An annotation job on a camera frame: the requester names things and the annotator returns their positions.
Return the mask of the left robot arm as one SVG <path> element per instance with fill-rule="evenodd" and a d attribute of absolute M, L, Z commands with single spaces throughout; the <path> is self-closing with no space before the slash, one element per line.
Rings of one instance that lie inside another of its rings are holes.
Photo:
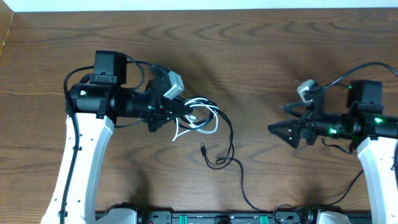
<path fill-rule="evenodd" d="M 143 61 L 121 52 L 98 50 L 93 73 L 69 87 L 63 84 L 68 114 L 67 138 L 52 200 L 42 223 L 140 223 L 145 218 L 129 206 L 118 205 L 96 216 L 96 195 L 105 151 L 118 117 L 138 118 L 155 132 L 165 123 L 191 113 L 179 94 L 181 76 L 151 65 L 154 79 L 146 89 L 125 88 L 127 65 Z"/>

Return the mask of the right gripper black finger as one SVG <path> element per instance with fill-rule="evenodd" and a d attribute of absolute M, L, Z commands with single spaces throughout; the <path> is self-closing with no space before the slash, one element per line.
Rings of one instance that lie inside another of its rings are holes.
<path fill-rule="evenodd" d="M 300 132 L 302 130 L 301 122 L 298 119 L 290 119 L 267 126 L 268 130 L 280 137 L 288 145 L 298 148 L 300 141 Z"/>
<path fill-rule="evenodd" d="M 295 102 L 295 103 L 287 103 L 285 105 L 280 106 L 280 108 L 285 113 L 295 116 L 296 118 L 300 118 L 302 116 L 302 113 L 294 111 L 294 108 L 298 108 L 298 107 L 306 106 L 306 105 L 307 105 L 306 103 L 299 101 L 299 102 Z"/>

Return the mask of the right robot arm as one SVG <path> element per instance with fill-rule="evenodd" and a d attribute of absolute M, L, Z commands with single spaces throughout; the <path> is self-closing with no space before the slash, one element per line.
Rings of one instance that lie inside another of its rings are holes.
<path fill-rule="evenodd" d="M 323 88 L 307 80 L 298 88 L 301 101 L 284 106 L 293 119 L 268 125 L 268 130 L 296 148 L 301 139 L 347 139 L 348 154 L 357 153 L 366 178 L 373 223 L 397 223 L 397 118 L 385 116 L 382 83 L 355 80 L 348 86 L 347 113 L 324 110 Z"/>

